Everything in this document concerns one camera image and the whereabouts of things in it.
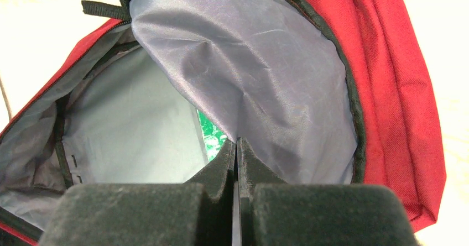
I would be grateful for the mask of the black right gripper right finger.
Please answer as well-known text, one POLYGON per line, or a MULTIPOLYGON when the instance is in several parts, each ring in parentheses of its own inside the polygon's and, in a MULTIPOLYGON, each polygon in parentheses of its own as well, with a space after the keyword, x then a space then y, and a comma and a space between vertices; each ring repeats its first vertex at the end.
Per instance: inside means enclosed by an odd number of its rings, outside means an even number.
POLYGON ((237 140, 240 245, 417 245, 405 210, 376 185, 288 184, 237 140))

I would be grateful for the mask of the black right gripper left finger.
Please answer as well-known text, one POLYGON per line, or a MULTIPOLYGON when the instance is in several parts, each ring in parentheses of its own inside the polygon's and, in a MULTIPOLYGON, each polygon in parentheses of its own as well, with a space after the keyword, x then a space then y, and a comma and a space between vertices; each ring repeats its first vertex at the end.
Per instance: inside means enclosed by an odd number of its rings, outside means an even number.
POLYGON ((182 184, 83 184, 66 191, 40 245, 231 245, 236 146, 182 184))

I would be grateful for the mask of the green activity book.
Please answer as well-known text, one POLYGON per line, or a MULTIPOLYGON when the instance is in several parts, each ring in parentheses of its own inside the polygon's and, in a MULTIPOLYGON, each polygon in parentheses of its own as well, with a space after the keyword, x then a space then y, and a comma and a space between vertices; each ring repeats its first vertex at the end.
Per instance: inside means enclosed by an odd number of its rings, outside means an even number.
POLYGON ((197 110, 204 146, 209 161, 212 161, 221 150, 227 136, 213 124, 201 111, 197 110))

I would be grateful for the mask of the red student backpack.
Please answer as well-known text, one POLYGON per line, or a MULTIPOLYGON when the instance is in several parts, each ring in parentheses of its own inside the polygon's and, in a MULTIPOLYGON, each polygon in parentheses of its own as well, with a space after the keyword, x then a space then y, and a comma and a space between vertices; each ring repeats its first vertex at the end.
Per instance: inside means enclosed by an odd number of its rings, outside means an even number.
POLYGON ((413 233, 446 173, 403 0, 83 1, 107 18, 1 133, 1 244, 40 245, 83 184, 182 184, 210 161, 197 110, 288 184, 376 185, 413 233))

